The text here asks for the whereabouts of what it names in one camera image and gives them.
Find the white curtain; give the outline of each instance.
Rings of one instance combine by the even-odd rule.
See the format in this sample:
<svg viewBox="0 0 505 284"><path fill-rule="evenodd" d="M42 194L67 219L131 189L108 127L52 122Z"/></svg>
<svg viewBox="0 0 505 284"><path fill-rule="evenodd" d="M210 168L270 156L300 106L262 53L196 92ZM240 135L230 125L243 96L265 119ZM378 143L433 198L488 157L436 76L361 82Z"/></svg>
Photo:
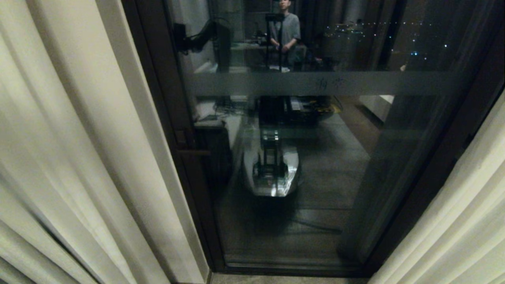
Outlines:
<svg viewBox="0 0 505 284"><path fill-rule="evenodd" d="M370 283L505 283L505 93Z"/></svg>
<svg viewBox="0 0 505 284"><path fill-rule="evenodd" d="M80 21L82 26L59 27L75 36L71 42L37 26L25 2L0 2L0 279L202 282L201 276L177 276L198 268L187 240L181 240L182 226L122 77L121 84L115 84L121 72L115 61L108 61L115 60L107 57L113 55L109 41L100 41L107 39L102 22L84 19L85 11L78 5L73 8L74 2L39 4L41 11L45 9L41 13L59 13L60 19ZM99 19L96 4L80 2L84 4ZM60 8L65 5L81 18L63 13ZM79 33L79 28L90 34ZM62 49L48 51L41 35L52 37ZM98 54L86 57L79 48ZM51 52L70 55L55 63ZM84 68L87 60L95 69ZM74 93L65 88L54 64L70 74L66 79L74 81L66 84L74 85ZM109 89L98 87L104 82ZM116 152L107 148L111 139ZM114 154L122 160L104 161ZM121 188L112 175L120 176ZM125 197L132 204L127 206ZM187 255L193 262L178 261L189 259Z"/></svg>

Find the glass panel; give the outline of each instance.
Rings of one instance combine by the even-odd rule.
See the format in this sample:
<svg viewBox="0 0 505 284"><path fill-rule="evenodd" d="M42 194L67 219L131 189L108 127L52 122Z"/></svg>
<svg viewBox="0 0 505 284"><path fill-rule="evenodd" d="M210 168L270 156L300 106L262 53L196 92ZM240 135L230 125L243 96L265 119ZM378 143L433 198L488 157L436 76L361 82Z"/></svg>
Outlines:
<svg viewBox="0 0 505 284"><path fill-rule="evenodd" d="M226 265L334 271L371 254L501 7L167 1Z"/></svg>

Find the door frame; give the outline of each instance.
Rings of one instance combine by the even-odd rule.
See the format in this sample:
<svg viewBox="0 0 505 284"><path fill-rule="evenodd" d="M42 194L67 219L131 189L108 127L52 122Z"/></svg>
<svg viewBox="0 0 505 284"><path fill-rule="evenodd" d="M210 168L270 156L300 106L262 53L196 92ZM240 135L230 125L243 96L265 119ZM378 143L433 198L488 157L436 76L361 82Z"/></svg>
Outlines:
<svg viewBox="0 0 505 284"><path fill-rule="evenodd" d="M205 173L200 164L189 104L175 51L168 7L162 0L122 0L128 25L160 118L192 220L213 272L327 277L371 277L412 229L469 145L503 90L503 15L482 54L474 81L455 115L446 123L413 185L359 271L227 267Z"/></svg>

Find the man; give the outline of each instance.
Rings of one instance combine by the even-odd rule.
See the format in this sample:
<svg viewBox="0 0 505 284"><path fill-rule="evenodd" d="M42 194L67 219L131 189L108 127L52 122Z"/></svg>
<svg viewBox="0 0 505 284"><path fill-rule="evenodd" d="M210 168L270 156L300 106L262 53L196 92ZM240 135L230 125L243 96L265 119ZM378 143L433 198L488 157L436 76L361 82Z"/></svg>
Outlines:
<svg viewBox="0 0 505 284"><path fill-rule="evenodd" d="M300 40L300 21L298 16L289 12L289 6L291 6L290 0L279 0L279 10L280 13L284 15L284 20L282 22L282 38L279 42L278 35L281 28L281 23L276 22L275 24L270 24L270 31L272 38L270 42L277 48L281 49L283 55L283 64L287 64L288 67L293 67L295 58L295 45Z"/></svg>

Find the glass door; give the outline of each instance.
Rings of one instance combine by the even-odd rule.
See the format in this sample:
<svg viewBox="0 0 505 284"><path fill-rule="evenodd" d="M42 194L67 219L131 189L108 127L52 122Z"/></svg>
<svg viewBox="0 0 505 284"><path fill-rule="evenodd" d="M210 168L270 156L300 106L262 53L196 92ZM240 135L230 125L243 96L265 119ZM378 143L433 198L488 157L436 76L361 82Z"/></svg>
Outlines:
<svg viewBox="0 0 505 284"><path fill-rule="evenodd" d="M151 2L125 11L220 272L362 275L503 20L498 0Z"/></svg>

